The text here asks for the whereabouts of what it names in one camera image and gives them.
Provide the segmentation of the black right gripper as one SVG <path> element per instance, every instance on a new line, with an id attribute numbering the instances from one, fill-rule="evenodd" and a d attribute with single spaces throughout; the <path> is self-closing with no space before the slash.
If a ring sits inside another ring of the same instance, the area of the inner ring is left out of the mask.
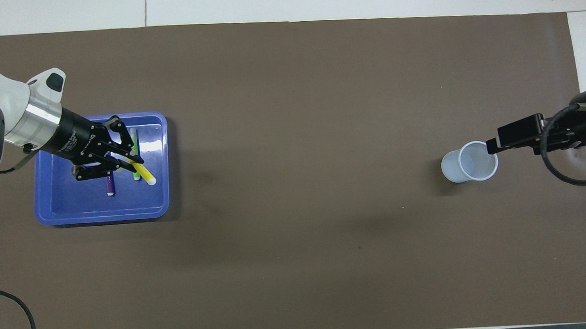
<path id="1" fill-rule="evenodd" d="M 586 91 L 577 94 L 570 104 L 586 104 Z M 541 113 L 526 116 L 497 129 L 498 137 L 486 141 L 487 152 L 502 153 L 506 150 L 531 148 L 540 153 L 540 139 L 544 116 Z M 548 135 L 547 151 L 567 150 L 586 146 L 586 111 L 576 110 L 558 119 Z"/>

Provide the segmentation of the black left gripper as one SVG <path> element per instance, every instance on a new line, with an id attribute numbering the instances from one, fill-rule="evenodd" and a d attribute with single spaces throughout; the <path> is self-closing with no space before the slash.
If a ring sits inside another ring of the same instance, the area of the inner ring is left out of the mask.
<path id="1" fill-rule="evenodd" d="M 119 134 L 120 141 L 115 142 L 110 132 Z M 102 157 L 94 166 L 73 165 L 75 180 L 104 179 L 110 172 L 125 169 L 136 172 L 132 163 L 144 164 L 143 158 L 134 151 L 134 140 L 119 116 L 111 116 L 104 124 L 92 122 L 73 111 L 62 108 L 60 123 L 54 134 L 41 146 L 43 152 L 65 158 L 72 163 L 94 163 L 101 154 L 98 143 L 102 143 Z M 110 154 L 123 156 L 130 160 L 110 157 Z"/>

